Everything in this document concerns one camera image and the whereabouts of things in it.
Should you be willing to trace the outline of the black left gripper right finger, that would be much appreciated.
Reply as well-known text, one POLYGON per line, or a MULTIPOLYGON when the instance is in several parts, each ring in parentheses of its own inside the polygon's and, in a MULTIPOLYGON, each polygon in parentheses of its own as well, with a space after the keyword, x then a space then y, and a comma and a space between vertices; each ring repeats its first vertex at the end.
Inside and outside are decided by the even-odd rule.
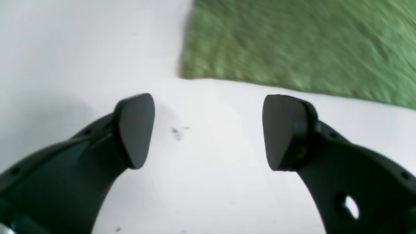
POLYGON ((262 123, 269 167, 297 172, 327 234, 415 233, 416 181, 406 169, 349 142, 295 97, 267 95, 262 123))

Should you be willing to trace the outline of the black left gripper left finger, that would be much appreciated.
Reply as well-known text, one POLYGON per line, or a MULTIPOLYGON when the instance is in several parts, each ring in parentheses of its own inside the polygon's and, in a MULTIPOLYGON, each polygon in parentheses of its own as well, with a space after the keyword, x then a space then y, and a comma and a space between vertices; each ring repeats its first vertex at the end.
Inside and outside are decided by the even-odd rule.
POLYGON ((147 160, 155 119, 148 93, 1 174, 1 233, 90 234, 116 179, 147 160))

